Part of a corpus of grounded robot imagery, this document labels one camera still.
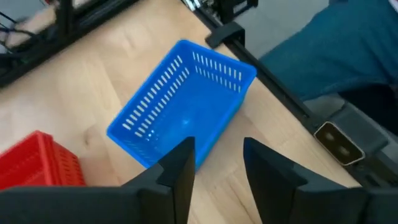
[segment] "basket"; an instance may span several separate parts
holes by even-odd
[[[78,158],[35,131],[0,154],[0,190],[13,186],[85,186]]]
[[[250,65],[180,40],[107,134],[146,168],[193,136],[198,169],[255,77],[256,69]]]

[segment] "blue fabric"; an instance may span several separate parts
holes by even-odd
[[[301,100],[398,83],[398,12],[388,0],[335,2],[260,61]]]

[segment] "blue plastic basket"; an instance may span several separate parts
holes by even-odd
[[[111,123],[108,136],[146,168],[194,136],[198,169],[255,77],[250,65],[180,40]]]

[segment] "wooden table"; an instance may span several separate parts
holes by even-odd
[[[0,91],[0,151],[39,129],[80,158],[89,185],[125,183],[144,168],[108,139],[107,126],[176,41],[205,45],[208,34],[179,0],[138,2]],[[234,57],[226,47],[218,51]],[[261,223],[244,170],[246,136],[331,180],[358,185],[255,80],[197,172],[190,223]]]

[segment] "red plastic basket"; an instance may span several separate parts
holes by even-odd
[[[0,154],[0,190],[13,186],[85,186],[77,156],[35,131]]]

